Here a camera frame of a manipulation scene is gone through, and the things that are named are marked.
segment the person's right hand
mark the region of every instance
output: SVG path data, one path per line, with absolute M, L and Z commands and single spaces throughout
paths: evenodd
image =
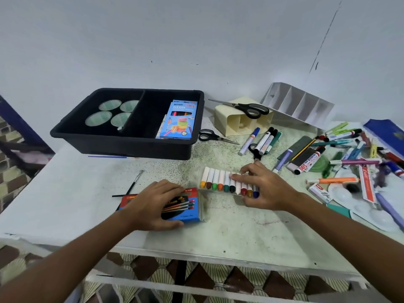
M 268 170 L 260 161 L 249 163 L 241 168 L 240 173 L 231 174 L 230 178 L 241 183 L 259 187 L 259 197 L 252 199 L 244 197 L 248 207 L 270 210 L 288 210 L 289 206 L 299 198 L 299 192 L 286 183 L 278 174 Z

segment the plastic crayon tray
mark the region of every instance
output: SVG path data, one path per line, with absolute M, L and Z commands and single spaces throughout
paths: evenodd
M 199 189 L 233 195 L 259 197 L 259 188 L 250 184 L 240 183 L 230 179 L 231 171 L 202 167 L 199 170 Z

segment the patterned floor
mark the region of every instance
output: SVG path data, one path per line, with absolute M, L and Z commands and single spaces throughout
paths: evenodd
M 138 280 L 174 284 L 177 260 L 114 252 L 109 252 L 107 258 L 126 270 L 132 271 L 134 278 Z M 40 259 L 39 256 L 0 244 L 0 283 L 5 284 Z M 307 295 L 344 292 L 350 289 L 349 282 L 345 280 L 189 261 L 185 278 L 185 285 L 191 287 L 302 301 L 307 301 Z M 170 303 L 172 298 L 173 293 L 169 291 L 84 283 L 83 303 Z M 185 294 L 183 302 L 227 303 L 234 301 Z

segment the table top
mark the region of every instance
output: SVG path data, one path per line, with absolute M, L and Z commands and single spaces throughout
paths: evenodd
M 208 118 L 203 119 L 202 127 L 218 133 Z M 308 126 L 300 126 L 300 130 L 275 127 L 283 135 L 262 158 L 268 168 L 273 168 L 276 158 L 301 136 L 316 136 L 316 132 L 301 131 Z M 246 136 L 229 139 L 242 144 Z M 34 244 L 67 244 L 116 210 L 120 198 L 111 195 L 125 193 L 140 170 L 145 172 L 132 193 L 164 178 L 195 187 L 199 184 L 195 174 L 200 167 L 236 171 L 252 162 L 252 154 L 247 152 L 240 157 L 239 149 L 240 146 L 227 142 L 198 141 L 190 160 L 176 161 L 89 158 L 66 144 L 0 215 L 0 232 L 21 236 Z M 304 180 L 319 178 L 318 173 L 297 176 L 286 168 L 280 176 L 306 193 Z M 112 251 L 272 270 L 306 269 L 307 274 L 310 270 L 322 270 L 341 273 L 345 278 L 359 276 L 339 252 L 293 215 L 247 208 L 240 197 L 225 193 L 207 196 L 205 223 L 166 232 L 135 231 Z M 404 242 L 402 232 L 386 234 Z

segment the blue marker cap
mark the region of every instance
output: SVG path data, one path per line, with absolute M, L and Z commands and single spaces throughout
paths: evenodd
M 254 130 L 254 132 L 252 132 L 252 134 L 251 135 L 254 135 L 255 137 L 258 135 L 258 133 L 259 133 L 259 128 L 256 128 L 255 130 Z

